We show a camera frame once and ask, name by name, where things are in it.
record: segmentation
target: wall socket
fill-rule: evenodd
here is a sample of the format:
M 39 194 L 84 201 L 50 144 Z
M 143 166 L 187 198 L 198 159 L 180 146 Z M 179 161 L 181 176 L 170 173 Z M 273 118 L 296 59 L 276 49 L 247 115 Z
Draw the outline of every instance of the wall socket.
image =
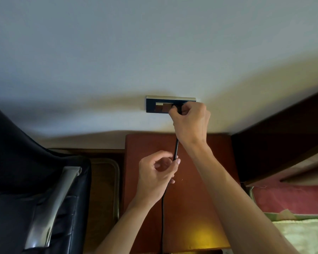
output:
M 173 105 L 183 105 L 185 102 L 196 102 L 196 98 L 171 96 L 146 96 L 147 113 L 168 113 Z

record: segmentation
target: black cable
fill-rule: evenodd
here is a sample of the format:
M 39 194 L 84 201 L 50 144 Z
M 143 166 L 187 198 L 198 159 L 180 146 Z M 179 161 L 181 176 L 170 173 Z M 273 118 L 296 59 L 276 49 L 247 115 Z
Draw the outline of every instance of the black cable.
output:
M 181 114 L 181 106 L 177 106 L 177 109 L 178 109 L 178 113 Z M 174 149 L 173 161 L 177 159 L 178 145 L 179 145 L 179 140 L 177 138 L 176 147 Z M 160 253 L 161 254 L 164 254 L 164 197 L 167 190 L 167 186 L 166 186 L 164 194 L 161 197 L 161 238 L 160 238 Z

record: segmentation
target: black leather chair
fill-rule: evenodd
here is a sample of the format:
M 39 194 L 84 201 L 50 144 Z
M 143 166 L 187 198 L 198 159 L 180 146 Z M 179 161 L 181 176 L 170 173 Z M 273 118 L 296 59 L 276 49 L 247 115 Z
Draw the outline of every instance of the black leather chair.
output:
M 90 161 L 45 149 L 0 111 L 0 254 L 82 254 Z

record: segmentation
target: wooden table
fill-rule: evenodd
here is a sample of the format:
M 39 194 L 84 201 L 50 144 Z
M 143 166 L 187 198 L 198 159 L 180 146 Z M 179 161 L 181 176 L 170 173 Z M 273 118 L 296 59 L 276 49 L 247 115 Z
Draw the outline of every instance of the wooden table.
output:
M 136 194 L 139 161 L 154 152 L 174 152 L 174 134 L 139 133 L 126 136 L 125 167 L 121 214 Z M 219 162 L 239 183 L 231 138 L 225 134 L 209 134 L 208 145 Z M 179 144 L 179 169 L 165 195 L 164 252 L 184 252 L 229 248 L 211 197 L 185 149 Z M 131 253 L 158 253 L 161 234 L 161 202 L 148 213 L 133 244 Z

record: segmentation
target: chair armrest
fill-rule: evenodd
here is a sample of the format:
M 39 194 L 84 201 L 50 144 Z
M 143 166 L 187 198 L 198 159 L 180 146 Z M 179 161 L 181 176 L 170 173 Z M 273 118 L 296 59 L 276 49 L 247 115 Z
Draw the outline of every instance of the chair armrest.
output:
M 81 167 L 64 167 L 49 198 L 39 207 L 40 212 L 34 214 L 28 233 L 25 249 L 49 247 L 52 229 L 57 212 L 64 201 L 74 179 L 80 175 Z

